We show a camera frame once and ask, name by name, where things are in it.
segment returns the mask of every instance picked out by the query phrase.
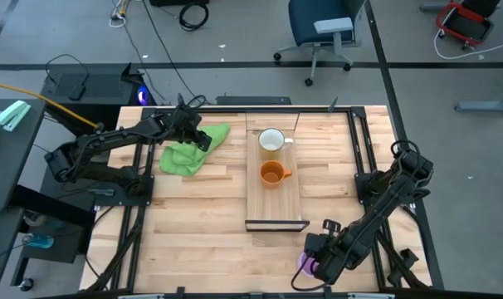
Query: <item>purple cup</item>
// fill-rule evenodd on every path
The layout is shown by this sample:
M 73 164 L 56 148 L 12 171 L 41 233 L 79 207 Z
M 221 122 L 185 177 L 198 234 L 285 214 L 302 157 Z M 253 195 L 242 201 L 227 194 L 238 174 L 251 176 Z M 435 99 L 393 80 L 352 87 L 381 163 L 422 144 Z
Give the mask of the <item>purple cup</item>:
M 300 255 L 300 258 L 298 258 L 298 269 L 301 267 L 301 264 L 305 261 L 305 259 L 307 258 L 307 255 L 303 252 L 301 255 Z M 314 262 L 315 259 L 312 258 L 312 257 L 309 257 L 309 259 L 307 260 L 307 263 L 305 264 L 305 266 L 303 267 L 303 269 L 301 269 L 301 271 L 308 277 L 314 277 L 315 275 L 313 274 L 313 272 L 316 270 L 316 268 L 318 267 L 318 263 L 317 262 Z

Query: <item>purple object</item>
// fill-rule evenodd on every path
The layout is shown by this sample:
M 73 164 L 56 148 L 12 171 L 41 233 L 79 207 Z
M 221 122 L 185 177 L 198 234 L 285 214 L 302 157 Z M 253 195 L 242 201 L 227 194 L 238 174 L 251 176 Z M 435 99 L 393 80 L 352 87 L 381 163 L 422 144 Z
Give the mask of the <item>purple object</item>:
M 300 255 L 300 258 L 298 258 L 298 269 L 301 267 L 301 264 L 306 260 L 306 258 L 307 258 L 307 255 L 303 252 Z M 309 259 L 307 260 L 307 263 L 305 264 L 303 269 L 301 269 L 301 271 L 308 277 L 315 276 L 313 273 L 316 270 L 316 268 L 318 267 L 318 263 L 314 262 L 314 261 L 315 261 L 314 258 L 309 257 Z
M 145 84 L 139 87 L 137 90 L 137 101 L 141 105 L 148 105 L 150 99 L 150 93 L 148 87 Z

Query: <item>white mug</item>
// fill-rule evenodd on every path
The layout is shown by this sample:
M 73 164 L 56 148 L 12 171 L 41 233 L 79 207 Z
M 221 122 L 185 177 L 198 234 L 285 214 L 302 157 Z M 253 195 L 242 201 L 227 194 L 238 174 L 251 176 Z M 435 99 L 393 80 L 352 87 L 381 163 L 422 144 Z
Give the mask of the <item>white mug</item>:
M 266 160 L 279 158 L 282 150 L 288 150 L 294 144 L 292 138 L 285 138 L 278 129 L 266 129 L 259 135 L 261 157 Z

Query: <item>yellow cable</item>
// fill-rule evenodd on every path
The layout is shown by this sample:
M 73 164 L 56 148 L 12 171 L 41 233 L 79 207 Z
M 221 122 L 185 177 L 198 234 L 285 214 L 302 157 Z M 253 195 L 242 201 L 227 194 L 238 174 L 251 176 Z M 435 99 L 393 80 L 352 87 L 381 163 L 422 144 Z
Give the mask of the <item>yellow cable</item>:
M 27 95 L 30 95 L 30 96 L 35 96 L 36 98 L 40 99 L 40 100 L 44 100 L 47 104 L 49 105 L 53 105 L 55 106 L 56 108 L 58 108 L 59 110 L 62 110 L 64 111 L 65 113 L 67 113 L 68 115 L 71 115 L 72 117 L 92 126 L 93 128 L 97 128 L 98 125 L 96 125 L 96 123 L 90 121 L 90 120 L 87 120 L 85 118 L 83 118 L 82 116 L 79 116 L 78 114 L 76 114 L 75 112 L 67 109 L 65 106 L 63 105 L 60 105 L 58 103 L 56 103 L 55 101 L 53 100 L 49 100 L 47 99 L 45 96 L 42 96 L 40 94 L 37 94 L 36 92 L 33 92 L 33 91 L 27 91 L 27 90 L 24 90 L 24 89 L 21 89 L 21 88 L 17 88 L 17 87 L 13 87 L 13 86 L 9 86 L 9 85 L 5 85 L 5 84 L 2 84 L 0 83 L 0 87 L 2 88 L 6 88 L 6 89 L 9 89 L 10 91 L 18 91 L 18 92 L 22 92 L 24 94 L 27 94 Z
M 126 9 L 125 9 L 125 3 L 126 3 L 126 1 L 127 0 L 122 0 L 122 6 L 120 7 L 120 11 L 119 11 L 119 13 L 121 15 L 123 15 L 123 16 L 126 14 Z

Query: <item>blue light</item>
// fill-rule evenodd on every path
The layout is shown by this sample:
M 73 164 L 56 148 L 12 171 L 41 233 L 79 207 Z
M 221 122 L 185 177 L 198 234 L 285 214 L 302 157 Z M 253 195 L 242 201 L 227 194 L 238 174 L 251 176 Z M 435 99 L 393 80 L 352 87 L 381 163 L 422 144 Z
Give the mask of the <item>blue light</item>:
M 141 85 L 137 90 L 137 101 L 141 105 L 148 105 L 150 99 L 150 93 L 148 87 L 145 84 Z

